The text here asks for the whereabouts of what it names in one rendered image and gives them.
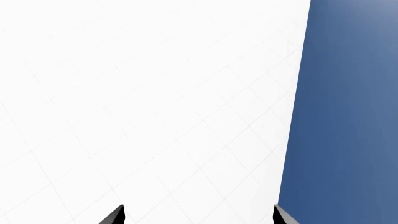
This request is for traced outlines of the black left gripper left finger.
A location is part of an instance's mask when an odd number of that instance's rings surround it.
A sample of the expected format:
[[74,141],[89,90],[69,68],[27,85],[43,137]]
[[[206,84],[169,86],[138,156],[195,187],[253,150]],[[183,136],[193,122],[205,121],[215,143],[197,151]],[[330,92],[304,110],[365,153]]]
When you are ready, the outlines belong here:
[[113,210],[104,220],[99,224],[124,224],[125,222],[125,211],[124,205],[118,206]]

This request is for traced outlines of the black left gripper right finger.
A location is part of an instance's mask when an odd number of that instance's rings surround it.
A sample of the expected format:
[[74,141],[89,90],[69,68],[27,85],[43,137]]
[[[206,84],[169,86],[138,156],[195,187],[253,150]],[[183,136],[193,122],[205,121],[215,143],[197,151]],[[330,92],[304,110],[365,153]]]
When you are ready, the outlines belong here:
[[274,205],[272,219],[274,224],[300,224],[279,205]]

